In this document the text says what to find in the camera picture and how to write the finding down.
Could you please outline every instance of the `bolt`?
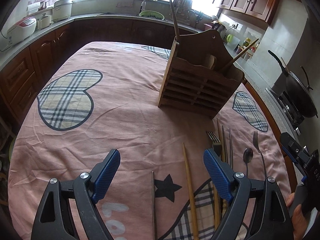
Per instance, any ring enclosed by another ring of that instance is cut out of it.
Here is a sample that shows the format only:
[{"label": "bolt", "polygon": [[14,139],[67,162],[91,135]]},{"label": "bolt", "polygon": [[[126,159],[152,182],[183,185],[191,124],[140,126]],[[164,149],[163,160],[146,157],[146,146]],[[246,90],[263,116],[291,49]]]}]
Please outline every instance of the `bolt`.
[{"label": "bolt", "polygon": [[50,184],[55,184],[58,180],[56,178],[50,179]]},{"label": "bolt", "polygon": [[275,183],[276,182],[274,177],[268,177],[268,181],[271,182],[271,183]]},{"label": "bolt", "polygon": [[236,172],[236,177],[242,179],[244,177],[244,174],[242,172]]},{"label": "bolt", "polygon": [[80,174],[81,179],[86,179],[87,177],[89,177],[89,173],[87,173],[87,172],[83,172]]}]

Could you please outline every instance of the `star print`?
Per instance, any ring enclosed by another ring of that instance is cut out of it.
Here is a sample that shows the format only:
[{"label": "star print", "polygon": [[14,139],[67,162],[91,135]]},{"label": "star print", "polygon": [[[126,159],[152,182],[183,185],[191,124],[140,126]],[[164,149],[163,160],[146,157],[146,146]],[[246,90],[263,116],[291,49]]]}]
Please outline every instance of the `star print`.
[{"label": "star print", "polygon": [[172,202],[174,202],[174,192],[182,188],[173,183],[170,174],[163,181],[155,179],[155,186],[157,187],[155,197],[166,197]]}]

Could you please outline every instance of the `spoon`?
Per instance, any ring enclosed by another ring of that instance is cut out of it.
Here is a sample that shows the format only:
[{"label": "spoon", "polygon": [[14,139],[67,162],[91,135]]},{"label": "spoon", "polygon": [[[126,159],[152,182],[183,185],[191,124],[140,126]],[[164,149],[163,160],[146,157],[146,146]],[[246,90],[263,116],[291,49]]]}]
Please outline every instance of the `spoon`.
[{"label": "spoon", "polygon": [[246,176],[248,176],[248,163],[251,162],[252,158],[253,158],[253,150],[251,148],[245,149],[243,153],[243,161],[245,163]]}]

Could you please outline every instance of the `black pan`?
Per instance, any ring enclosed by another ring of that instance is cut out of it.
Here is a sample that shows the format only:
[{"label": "black pan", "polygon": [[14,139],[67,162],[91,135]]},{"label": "black pan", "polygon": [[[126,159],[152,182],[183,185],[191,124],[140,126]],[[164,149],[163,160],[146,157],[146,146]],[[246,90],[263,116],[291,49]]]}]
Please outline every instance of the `black pan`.
[{"label": "black pan", "polygon": [[291,71],[289,73],[286,71],[286,69],[282,65],[281,60],[278,58],[276,54],[274,54],[270,50],[268,50],[268,52],[272,57],[274,57],[277,60],[277,62],[281,67],[282,73],[286,76],[285,85],[286,85],[287,93],[292,103],[300,112],[300,114],[302,114],[304,117],[307,117],[307,118],[311,118],[314,116],[318,117],[318,111],[309,93],[309,90],[310,89],[313,90],[313,89],[310,87],[309,78],[304,68],[301,66],[303,72],[307,77],[307,81],[308,81],[307,87],[297,78],[295,74],[293,74]]}]

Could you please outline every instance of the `finger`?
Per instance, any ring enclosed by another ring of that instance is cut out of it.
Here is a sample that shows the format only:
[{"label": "finger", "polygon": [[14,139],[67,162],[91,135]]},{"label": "finger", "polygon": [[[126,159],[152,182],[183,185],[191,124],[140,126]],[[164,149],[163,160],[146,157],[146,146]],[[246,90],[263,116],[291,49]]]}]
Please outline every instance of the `finger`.
[{"label": "finger", "polygon": [[302,214],[301,204],[296,207],[292,215],[294,240],[301,240],[307,230],[308,222]]},{"label": "finger", "polygon": [[287,205],[287,208],[289,208],[292,205],[293,200],[294,200],[294,193],[291,193],[285,202],[285,204]]}]

